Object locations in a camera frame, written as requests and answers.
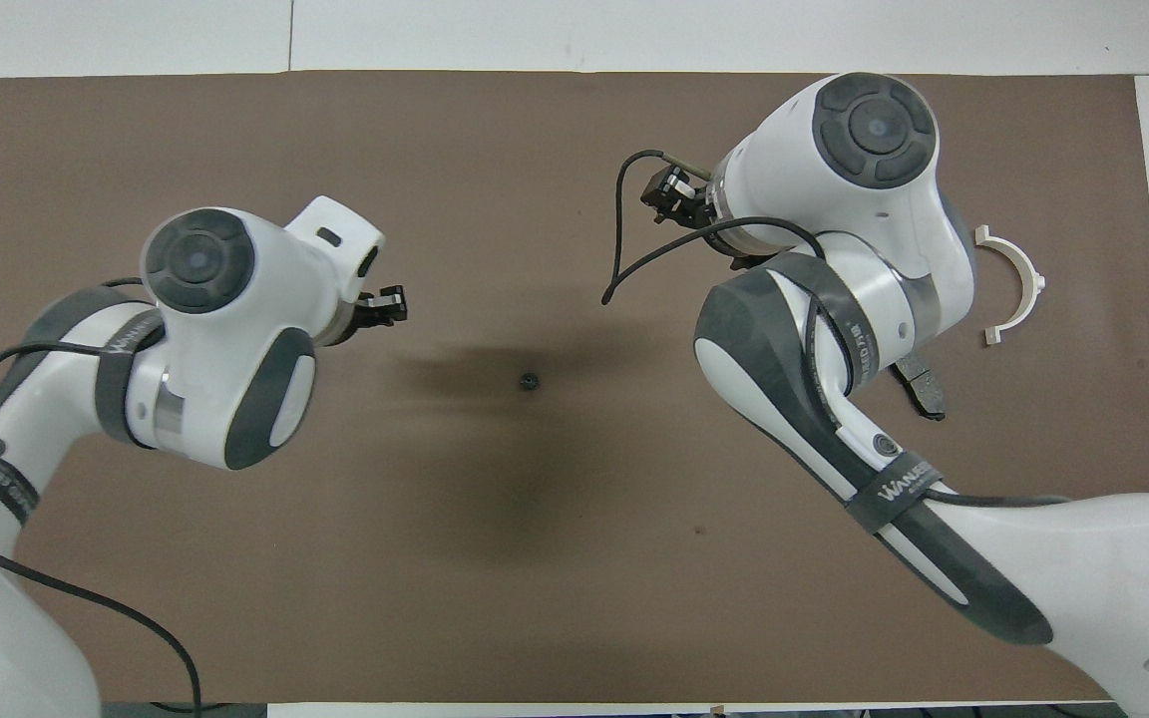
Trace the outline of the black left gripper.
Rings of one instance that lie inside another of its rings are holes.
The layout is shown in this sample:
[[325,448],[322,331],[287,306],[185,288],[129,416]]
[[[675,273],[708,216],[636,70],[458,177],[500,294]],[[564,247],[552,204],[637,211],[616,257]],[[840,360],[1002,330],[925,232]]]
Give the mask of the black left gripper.
[[409,306],[406,304],[404,286],[388,286],[375,295],[363,295],[354,304],[350,318],[339,331],[342,339],[350,339],[357,330],[377,326],[396,326],[409,318]]

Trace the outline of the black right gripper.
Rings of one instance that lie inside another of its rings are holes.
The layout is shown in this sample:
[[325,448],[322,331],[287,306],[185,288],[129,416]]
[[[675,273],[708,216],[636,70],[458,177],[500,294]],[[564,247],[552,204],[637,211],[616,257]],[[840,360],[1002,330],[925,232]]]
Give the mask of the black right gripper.
[[689,230],[701,230],[730,219],[728,210],[719,208],[707,178],[695,176],[679,165],[666,165],[653,173],[648,194],[641,203],[651,209],[653,222],[673,222]]

